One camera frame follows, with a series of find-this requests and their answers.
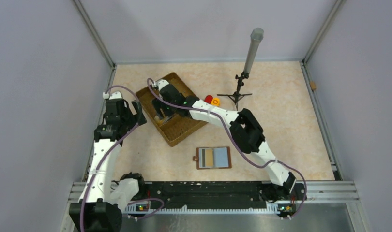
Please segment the woven brown divided tray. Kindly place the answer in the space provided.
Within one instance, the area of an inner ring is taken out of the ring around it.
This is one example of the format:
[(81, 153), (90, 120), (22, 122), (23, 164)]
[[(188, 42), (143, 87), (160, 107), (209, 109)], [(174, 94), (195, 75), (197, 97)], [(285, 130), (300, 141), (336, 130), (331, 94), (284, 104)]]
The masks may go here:
[[(186, 97), (189, 95), (195, 95), (195, 93), (181, 80), (181, 78), (175, 72), (167, 74), (162, 79), (167, 80)], [(154, 121), (154, 117), (157, 116), (156, 110), (152, 105), (152, 100), (155, 99), (155, 97), (146, 86), (146, 81), (145, 87), (138, 90), (136, 95), (141, 102), (143, 111), (146, 112), (151, 123), (156, 127), (170, 147), (176, 146), (192, 133), (207, 125), (207, 122), (193, 120), (189, 117), (181, 117), (177, 114), (174, 114), (169, 118), (168, 122), (162, 126), (157, 126)]]

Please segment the gold card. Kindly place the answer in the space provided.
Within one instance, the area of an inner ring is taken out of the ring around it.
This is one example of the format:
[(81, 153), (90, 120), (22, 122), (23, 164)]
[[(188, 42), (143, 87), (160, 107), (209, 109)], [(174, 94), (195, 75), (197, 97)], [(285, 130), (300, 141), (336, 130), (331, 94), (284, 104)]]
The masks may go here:
[(169, 117), (160, 118), (158, 116), (155, 116), (154, 121), (157, 126), (162, 126), (163, 124), (169, 121)]
[(212, 148), (202, 150), (202, 165), (203, 168), (212, 168), (214, 166), (214, 154)]

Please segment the brown leather card holder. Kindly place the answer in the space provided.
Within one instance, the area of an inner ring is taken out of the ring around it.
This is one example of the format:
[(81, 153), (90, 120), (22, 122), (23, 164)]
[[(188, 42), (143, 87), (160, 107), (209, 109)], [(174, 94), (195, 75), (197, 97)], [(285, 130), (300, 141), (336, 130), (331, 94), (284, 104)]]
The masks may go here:
[(230, 147), (198, 147), (192, 157), (198, 170), (231, 169)]

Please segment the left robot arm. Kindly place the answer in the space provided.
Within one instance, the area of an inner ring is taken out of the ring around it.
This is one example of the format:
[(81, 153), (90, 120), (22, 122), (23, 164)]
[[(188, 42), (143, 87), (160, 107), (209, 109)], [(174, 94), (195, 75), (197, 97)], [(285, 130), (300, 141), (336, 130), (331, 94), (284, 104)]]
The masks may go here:
[(147, 121), (136, 98), (127, 102), (119, 91), (104, 93), (105, 112), (94, 130), (93, 157), (87, 182), (76, 203), (70, 204), (69, 216), (80, 232), (118, 232), (122, 213), (133, 198), (142, 199), (145, 185), (134, 178), (123, 180), (111, 192), (112, 175), (123, 140)]

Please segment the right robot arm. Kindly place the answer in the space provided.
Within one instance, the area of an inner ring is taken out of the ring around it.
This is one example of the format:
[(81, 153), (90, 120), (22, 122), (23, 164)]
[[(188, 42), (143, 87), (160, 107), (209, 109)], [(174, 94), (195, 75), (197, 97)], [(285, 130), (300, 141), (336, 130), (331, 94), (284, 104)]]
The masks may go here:
[(294, 193), (296, 177), (277, 160), (266, 141), (263, 128), (250, 110), (232, 111), (209, 104), (194, 95), (185, 97), (165, 79), (153, 81), (149, 78), (147, 85), (156, 100), (173, 113), (224, 128), (242, 157), (249, 164), (267, 172), (278, 198), (288, 199)]

